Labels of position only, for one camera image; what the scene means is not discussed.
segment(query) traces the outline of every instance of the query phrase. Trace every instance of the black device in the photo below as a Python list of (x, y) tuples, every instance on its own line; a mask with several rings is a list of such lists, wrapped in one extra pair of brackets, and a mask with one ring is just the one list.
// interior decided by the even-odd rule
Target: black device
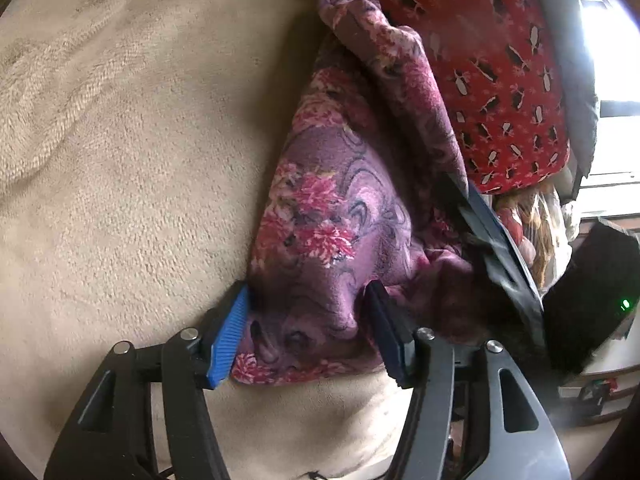
[(554, 368), (579, 374), (593, 352), (633, 314), (639, 300), (637, 236), (598, 219), (543, 301)]

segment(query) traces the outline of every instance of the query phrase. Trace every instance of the purple floral fabric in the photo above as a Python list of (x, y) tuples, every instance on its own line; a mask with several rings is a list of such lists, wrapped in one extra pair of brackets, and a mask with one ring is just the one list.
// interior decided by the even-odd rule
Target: purple floral fabric
[(452, 340), (482, 338), (488, 292), (431, 199), (463, 159), (420, 36), (377, 0), (319, 0), (331, 29), (255, 239), (254, 294), (232, 376), (283, 384), (381, 365), (364, 286)]

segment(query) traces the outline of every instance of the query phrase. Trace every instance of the red patterned fabric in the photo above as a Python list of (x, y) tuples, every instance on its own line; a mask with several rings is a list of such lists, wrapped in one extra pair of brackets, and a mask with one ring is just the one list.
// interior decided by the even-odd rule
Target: red patterned fabric
[(422, 37), (469, 178), (529, 186), (568, 158), (559, 69), (538, 0), (380, 0)]

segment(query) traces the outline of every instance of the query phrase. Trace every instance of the plastic bag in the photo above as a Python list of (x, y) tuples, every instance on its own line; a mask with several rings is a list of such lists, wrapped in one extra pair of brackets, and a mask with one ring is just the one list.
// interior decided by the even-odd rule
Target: plastic bag
[(542, 182), (500, 197), (495, 209), (529, 267), (538, 291), (545, 294), (566, 270), (572, 251), (556, 188), (550, 182)]
[(582, 219), (575, 200), (562, 206), (562, 217), (564, 218), (566, 239), (573, 242), (580, 234), (580, 220)]

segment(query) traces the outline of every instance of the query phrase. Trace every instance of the window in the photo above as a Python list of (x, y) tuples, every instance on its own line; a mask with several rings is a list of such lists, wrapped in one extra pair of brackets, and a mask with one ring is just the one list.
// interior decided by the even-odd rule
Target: window
[(582, 0), (582, 19), (601, 101), (591, 174), (578, 207), (584, 218), (640, 213), (640, 31), (621, 7)]

